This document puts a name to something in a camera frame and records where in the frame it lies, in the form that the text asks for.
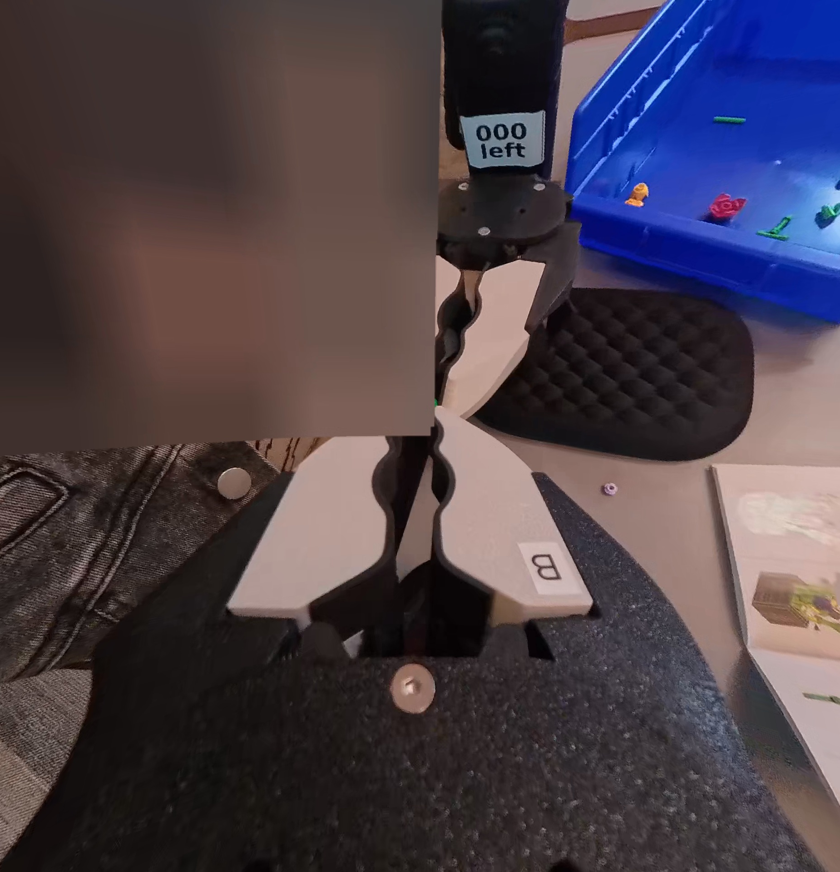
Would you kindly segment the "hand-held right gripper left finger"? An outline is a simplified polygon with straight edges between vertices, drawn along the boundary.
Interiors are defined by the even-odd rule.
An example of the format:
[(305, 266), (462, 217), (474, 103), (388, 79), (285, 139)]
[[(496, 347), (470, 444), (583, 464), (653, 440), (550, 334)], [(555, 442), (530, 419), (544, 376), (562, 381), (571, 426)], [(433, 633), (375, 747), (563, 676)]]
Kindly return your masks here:
[(375, 624), (394, 594), (385, 437), (339, 437), (300, 464), (231, 594), (232, 615)]

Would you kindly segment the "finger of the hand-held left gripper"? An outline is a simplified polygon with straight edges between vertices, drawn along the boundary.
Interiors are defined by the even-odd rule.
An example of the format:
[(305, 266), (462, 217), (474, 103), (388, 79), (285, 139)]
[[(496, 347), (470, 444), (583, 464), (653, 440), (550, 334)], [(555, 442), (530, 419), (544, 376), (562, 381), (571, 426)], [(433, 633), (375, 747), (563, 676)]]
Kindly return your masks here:
[(444, 398), (447, 372), (460, 353), (462, 335), (477, 309), (479, 274), (436, 256), (436, 403)]
[(530, 340), (525, 325), (542, 275), (542, 263), (508, 263), (480, 275), (473, 318), (446, 370), (441, 402), (445, 409), (469, 418), (523, 359)]

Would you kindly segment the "grey desk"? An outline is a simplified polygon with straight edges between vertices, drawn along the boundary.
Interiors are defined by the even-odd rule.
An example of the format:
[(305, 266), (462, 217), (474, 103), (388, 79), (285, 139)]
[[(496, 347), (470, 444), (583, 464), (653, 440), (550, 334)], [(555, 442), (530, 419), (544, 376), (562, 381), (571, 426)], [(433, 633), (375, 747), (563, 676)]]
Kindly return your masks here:
[[(578, 9), (568, 16), (588, 21), (593, 35), (577, 38), (567, 28), (553, 161), (554, 178), (564, 181), (573, 115), (629, 47), (599, 31), (601, 17), (625, 10), (628, 2), (570, 5)], [(818, 776), (801, 774), (794, 752), (784, 750), (784, 727), (764, 720), (772, 709), (764, 702), (768, 693), (748, 690), (748, 658), (709, 473), (711, 463), (840, 466), (840, 323), (587, 248), (580, 253), (575, 286), (689, 293), (736, 311), (751, 331), (756, 361), (751, 417), (741, 435), (713, 457), (656, 462), (513, 437), (504, 441), (561, 486), (664, 590), (737, 710), (743, 731), (760, 743), (756, 755), (763, 777), (818, 861), (826, 870), (840, 870), (840, 811)], [(617, 495), (602, 492), (606, 482), (618, 485)]]

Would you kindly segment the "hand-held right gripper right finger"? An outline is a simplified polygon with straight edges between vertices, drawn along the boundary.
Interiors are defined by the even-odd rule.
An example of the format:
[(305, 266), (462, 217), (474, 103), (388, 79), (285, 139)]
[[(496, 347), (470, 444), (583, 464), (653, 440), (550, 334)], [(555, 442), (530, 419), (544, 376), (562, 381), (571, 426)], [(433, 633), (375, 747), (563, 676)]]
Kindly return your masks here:
[(587, 616), (593, 599), (530, 467), (456, 412), (435, 415), (433, 552), (480, 594), (481, 622)]

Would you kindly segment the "black quilted pad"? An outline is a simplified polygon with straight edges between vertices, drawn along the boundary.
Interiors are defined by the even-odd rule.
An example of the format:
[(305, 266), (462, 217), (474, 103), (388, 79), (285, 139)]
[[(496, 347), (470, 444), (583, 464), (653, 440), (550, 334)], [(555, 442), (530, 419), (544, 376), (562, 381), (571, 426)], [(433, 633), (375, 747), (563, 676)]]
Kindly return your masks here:
[(650, 461), (693, 461), (752, 412), (751, 333), (716, 302), (671, 292), (573, 289), (474, 414), (522, 439)]

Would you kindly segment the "grey denim jacket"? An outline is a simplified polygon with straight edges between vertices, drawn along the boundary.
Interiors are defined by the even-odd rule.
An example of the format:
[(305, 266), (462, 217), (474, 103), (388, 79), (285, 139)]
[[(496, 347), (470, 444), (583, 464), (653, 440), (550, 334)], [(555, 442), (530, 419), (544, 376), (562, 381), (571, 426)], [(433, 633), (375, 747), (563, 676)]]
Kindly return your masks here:
[(326, 441), (0, 456), (0, 684), (86, 667), (121, 619)]

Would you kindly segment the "blue plastic bin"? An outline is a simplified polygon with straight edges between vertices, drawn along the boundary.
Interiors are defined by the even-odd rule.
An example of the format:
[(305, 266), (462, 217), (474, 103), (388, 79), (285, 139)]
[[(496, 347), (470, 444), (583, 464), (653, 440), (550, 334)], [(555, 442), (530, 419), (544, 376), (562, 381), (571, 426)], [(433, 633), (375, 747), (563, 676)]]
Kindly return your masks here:
[[(676, 1), (578, 105), (565, 188), (584, 248), (840, 323), (840, 217), (814, 221), (839, 179), (840, 1)], [(748, 200), (728, 223), (720, 193)]]

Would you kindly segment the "instruction booklet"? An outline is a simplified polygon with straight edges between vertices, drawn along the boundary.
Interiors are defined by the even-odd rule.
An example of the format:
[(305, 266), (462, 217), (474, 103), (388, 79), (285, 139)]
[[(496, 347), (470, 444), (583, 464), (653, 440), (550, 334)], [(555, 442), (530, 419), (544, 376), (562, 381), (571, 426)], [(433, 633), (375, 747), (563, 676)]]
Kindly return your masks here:
[(745, 648), (840, 808), (840, 467), (711, 474)]

